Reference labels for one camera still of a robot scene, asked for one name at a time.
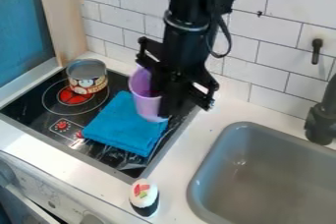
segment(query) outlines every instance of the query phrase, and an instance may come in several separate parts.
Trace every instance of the toy stove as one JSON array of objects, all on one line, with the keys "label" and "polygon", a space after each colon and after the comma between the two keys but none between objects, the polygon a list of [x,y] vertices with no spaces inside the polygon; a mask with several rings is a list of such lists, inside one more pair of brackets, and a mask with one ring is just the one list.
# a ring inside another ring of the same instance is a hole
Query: toy stove
[{"label": "toy stove", "polygon": [[108,71],[108,82],[108,86],[96,94],[76,94],[70,90],[66,72],[62,70],[2,108],[0,113],[7,116],[4,118],[9,123],[14,120],[14,125],[23,131],[55,147],[62,146],[61,150],[130,183],[144,177],[150,164],[157,163],[158,156],[162,157],[163,149],[167,150],[172,144],[174,134],[181,131],[194,106],[186,103],[180,114],[169,120],[156,147],[144,158],[82,136],[82,129],[119,91],[128,91],[125,76]]}]

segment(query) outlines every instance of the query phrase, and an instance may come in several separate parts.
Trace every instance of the purple cup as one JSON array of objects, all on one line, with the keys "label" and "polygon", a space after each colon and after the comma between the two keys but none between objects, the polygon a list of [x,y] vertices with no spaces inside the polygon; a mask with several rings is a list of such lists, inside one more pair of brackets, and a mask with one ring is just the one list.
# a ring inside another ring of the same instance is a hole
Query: purple cup
[{"label": "purple cup", "polygon": [[160,123],[168,119],[158,117],[161,96],[150,96],[151,74],[139,68],[129,79],[129,88],[133,94],[138,114],[150,122]]}]

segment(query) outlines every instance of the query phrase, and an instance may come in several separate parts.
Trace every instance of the sink basin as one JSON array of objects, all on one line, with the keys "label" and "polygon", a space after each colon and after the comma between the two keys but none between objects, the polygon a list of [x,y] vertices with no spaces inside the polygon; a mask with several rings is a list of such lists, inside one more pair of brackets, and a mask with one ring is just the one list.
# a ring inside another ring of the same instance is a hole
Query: sink basin
[{"label": "sink basin", "polygon": [[187,191],[213,224],[335,224],[336,152],[253,123],[227,127]]}]

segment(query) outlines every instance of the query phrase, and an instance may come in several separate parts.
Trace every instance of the white countertop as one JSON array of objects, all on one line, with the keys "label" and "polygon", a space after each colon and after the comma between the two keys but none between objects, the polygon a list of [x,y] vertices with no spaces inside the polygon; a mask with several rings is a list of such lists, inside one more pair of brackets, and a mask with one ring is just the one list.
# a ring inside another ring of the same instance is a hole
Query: white countertop
[{"label": "white countertop", "polygon": [[[90,52],[82,58],[87,57],[103,60],[109,69],[127,75],[136,68]],[[53,68],[50,75],[56,70],[56,67]],[[46,76],[48,75],[45,73],[41,73],[40,78],[37,75],[29,76],[30,82],[36,84]],[[225,88],[227,87],[225,83],[228,80],[219,76],[216,79],[224,88],[216,93],[214,108],[209,112],[200,111],[196,115],[148,177],[160,190],[160,209],[154,218],[148,220],[152,223],[204,223],[188,206],[187,186],[200,162],[226,126],[235,122],[249,121],[304,138],[303,120],[238,99],[226,98],[228,90]],[[3,94],[4,90],[8,93],[7,98],[2,97],[0,100],[0,107],[27,89],[18,90],[19,87],[17,81],[13,88],[7,85],[0,89],[0,93]],[[0,121],[0,132],[3,133],[0,141],[0,149],[3,151],[25,160],[75,188],[135,214],[128,201],[130,186],[126,183],[3,121]]]}]

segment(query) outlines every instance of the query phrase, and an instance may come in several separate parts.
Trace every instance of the black cable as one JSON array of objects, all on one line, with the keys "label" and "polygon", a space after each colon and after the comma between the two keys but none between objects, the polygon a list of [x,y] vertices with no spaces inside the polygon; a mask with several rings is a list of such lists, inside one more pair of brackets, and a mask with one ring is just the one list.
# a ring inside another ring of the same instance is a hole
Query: black cable
[{"label": "black cable", "polygon": [[207,46],[207,48],[209,50],[209,53],[213,57],[215,57],[215,58],[223,58],[223,57],[227,56],[228,54],[230,54],[230,52],[231,52],[231,49],[232,49],[232,37],[231,37],[231,34],[230,34],[229,30],[228,30],[228,27],[226,26],[226,24],[223,21],[223,18],[222,18],[221,15],[216,15],[216,21],[212,21],[212,22],[217,23],[219,25],[219,27],[222,29],[222,31],[223,31],[226,39],[228,40],[228,49],[227,49],[227,51],[224,54],[219,54],[219,53],[214,52],[211,49],[208,36],[205,38],[206,46]]}]

